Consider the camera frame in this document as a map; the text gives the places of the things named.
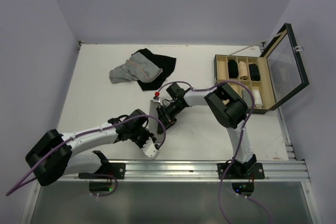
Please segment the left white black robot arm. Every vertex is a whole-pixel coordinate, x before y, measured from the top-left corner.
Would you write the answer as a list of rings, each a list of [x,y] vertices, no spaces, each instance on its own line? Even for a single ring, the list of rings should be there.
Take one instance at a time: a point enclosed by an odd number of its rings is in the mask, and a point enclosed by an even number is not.
[[[111,118],[97,127],[73,133],[47,131],[28,152],[25,160],[41,186],[75,173],[106,177],[111,171],[108,159],[97,148],[131,140],[149,158],[159,154],[156,138],[147,129],[149,117],[140,109],[130,115]]]

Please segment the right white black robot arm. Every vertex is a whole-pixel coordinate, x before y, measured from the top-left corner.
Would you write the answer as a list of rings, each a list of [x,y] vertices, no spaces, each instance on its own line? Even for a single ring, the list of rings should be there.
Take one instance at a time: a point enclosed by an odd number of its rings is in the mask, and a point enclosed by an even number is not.
[[[234,172],[240,178],[246,178],[253,171],[257,162],[251,149],[248,135],[244,132],[250,117],[246,102],[227,83],[222,82],[209,89],[196,90],[181,88],[176,82],[171,82],[166,89],[171,101],[165,105],[160,93],[156,92],[150,101],[150,115],[158,118],[159,123],[150,123],[150,129],[157,135],[171,128],[176,122],[176,116],[186,108],[207,106],[218,123],[226,128],[233,147]]]

